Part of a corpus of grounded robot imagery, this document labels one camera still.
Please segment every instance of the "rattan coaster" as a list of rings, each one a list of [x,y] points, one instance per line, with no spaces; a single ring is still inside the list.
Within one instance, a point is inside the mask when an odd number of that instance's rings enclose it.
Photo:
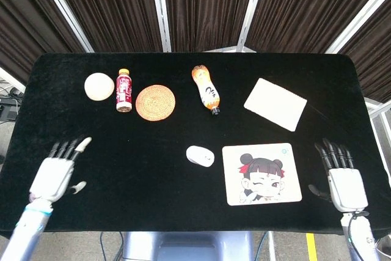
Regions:
[[[167,118],[175,107],[175,96],[162,85],[145,88],[136,99],[136,111],[146,120],[156,122]]]

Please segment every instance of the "robotic hand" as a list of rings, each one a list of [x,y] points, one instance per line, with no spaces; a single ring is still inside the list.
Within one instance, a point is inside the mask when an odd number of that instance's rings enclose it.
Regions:
[[[51,204],[65,193],[76,194],[85,187],[86,182],[68,188],[77,157],[91,142],[84,139],[56,143],[49,156],[45,158],[30,187],[30,204],[26,206],[0,261],[29,260],[53,212]]]
[[[318,197],[333,202],[343,213],[341,225],[346,236],[349,253],[353,261],[379,260],[370,223],[364,211],[368,206],[367,195],[360,172],[353,166],[353,158],[345,146],[338,146],[323,139],[326,147],[315,144],[326,170],[331,195],[320,192],[309,185]]]

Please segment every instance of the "mouse pad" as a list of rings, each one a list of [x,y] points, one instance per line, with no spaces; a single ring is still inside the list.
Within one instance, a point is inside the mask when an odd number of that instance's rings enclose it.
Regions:
[[[301,201],[289,143],[226,146],[222,156],[229,205]]]

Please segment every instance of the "plastic bottle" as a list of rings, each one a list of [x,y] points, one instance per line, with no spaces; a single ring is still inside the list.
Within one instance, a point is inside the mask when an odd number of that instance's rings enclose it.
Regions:
[[[210,74],[206,66],[195,66],[191,75],[197,84],[203,105],[211,110],[212,115],[218,115],[220,113],[220,96],[210,80]]]
[[[132,110],[132,79],[129,70],[121,68],[117,78],[117,110],[129,112]]]

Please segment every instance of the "black curtain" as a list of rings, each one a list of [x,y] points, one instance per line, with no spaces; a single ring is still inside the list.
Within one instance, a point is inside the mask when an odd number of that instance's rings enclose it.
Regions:
[[[166,0],[172,51],[238,44],[249,0]]]
[[[355,63],[364,96],[391,99],[391,0],[386,0],[342,48]]]
[[[162,51],[155,0],[67,0],[96,52]]]
[[[259,0],[245,46],[324,53],[368,0]]]
[[[0,0],[0,66],[26,83],[43,53],[83,52],[53,0]]]

